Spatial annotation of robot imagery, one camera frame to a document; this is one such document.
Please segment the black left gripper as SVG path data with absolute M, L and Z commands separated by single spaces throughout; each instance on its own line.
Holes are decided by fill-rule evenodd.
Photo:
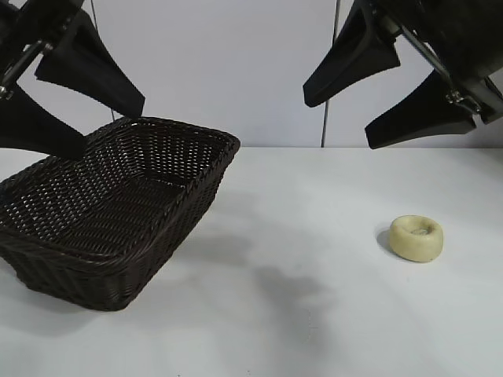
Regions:
M 51 115 L 18 79 L 35 58 L 38 80 L 74 90 L 124 116 L 140 116 L 145 96 L 114 61 L 82 1 L 1 2 L 1 147 L 81 159 L 86 138 Z

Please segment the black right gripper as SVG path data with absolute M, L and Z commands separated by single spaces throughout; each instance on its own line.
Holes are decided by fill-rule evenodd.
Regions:
M 365 128 L 371 149 L 417 138 L 467 134 L 502 118 L 500 1 L 357 1 L 332 48 L 303 84 L 317 107 L 347 87 L 400 66 L 404 38 L 431 68 L 405 99 Z

